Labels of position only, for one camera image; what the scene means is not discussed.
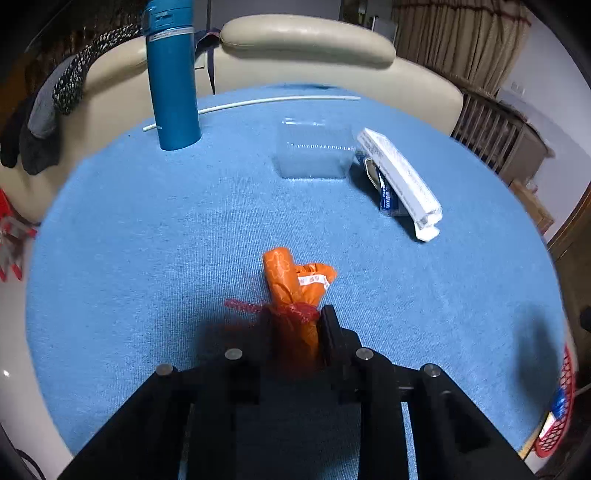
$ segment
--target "water bottle lid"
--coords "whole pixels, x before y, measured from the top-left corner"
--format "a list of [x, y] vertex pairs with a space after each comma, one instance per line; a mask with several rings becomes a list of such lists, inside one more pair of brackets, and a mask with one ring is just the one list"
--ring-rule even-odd
[[142, 17], [144, 35], [193, 25], [193, 0], [150, 0]]

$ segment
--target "blue water bottle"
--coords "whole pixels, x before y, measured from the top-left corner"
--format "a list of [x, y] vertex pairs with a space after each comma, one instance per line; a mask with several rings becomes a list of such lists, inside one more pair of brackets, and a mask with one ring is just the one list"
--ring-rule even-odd
[[195, 88], [193, 0], [150, 0], [142, 19], [160, 148], [201, 138]]

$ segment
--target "white floor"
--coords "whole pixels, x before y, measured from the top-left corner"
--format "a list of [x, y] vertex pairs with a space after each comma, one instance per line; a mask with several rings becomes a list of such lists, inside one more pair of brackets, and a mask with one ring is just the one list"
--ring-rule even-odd
[[72, 459], [51, 421], [25, 338], [25, 285], [32, 241], [25, 249], [23, 281], [12, 273], [0, 283], [0, 423], [15, 448], [29, 454], [47, 480]]

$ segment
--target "red plastic stool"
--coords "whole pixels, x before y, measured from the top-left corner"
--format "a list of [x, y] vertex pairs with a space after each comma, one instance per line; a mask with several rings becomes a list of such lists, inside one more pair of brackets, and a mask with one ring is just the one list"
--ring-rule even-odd
[[0, 280], [7, 280], [8, 268], [22, 280], [23, 243], [36, 234], [37, 230], [15, 218], [10, 202], [0, 189]]
[[564, 388], [566, 396], [566, 413], [560, 420], [556, 420], [552, 427], [536, 438], [534, 448], [540, 458], [550, 456], [558, 448], [558, 444], [569, 429], [570, 416], [573, 412], [575, 392], [573, 363], [570, 359], [569, 347], [564, 347], [564, 360], [560, 371], [560, 386]]

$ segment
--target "white cable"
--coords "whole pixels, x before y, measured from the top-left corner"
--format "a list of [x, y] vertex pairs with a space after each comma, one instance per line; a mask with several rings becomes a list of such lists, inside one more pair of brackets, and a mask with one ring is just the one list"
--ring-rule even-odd
[[579, 396], [581, 393], [585, 393], [587, 390], [591, 390], [591, 383], [589, 383], [589, 384], [585, 385], [584, 387], [581, 387], [581, 388], [579, 388], [579, 389], [578, 389], [578, 390], [575, 392], [574, 396], [575, 396], [575, 397], [578, 397], [578, 396]]
[[[199, 115], [209, 112], [217, 112], [218, 110], [225, 110], [227, 108], [234, 108], [236, 106], [255, 105], [257, 103], [271, 103], [271, 102], [285, 102], [287, 100], [361, 100], [361, 97], [351, 95], [294, 95], [289, 97], [271, 97], [258, 98], [255, 100], [244, 100], [243, 102], [227, 103], [225, 105], [211, 106], [199, 110]], [[156, 124], [144, 127], [144, 132], [156, 128]]]

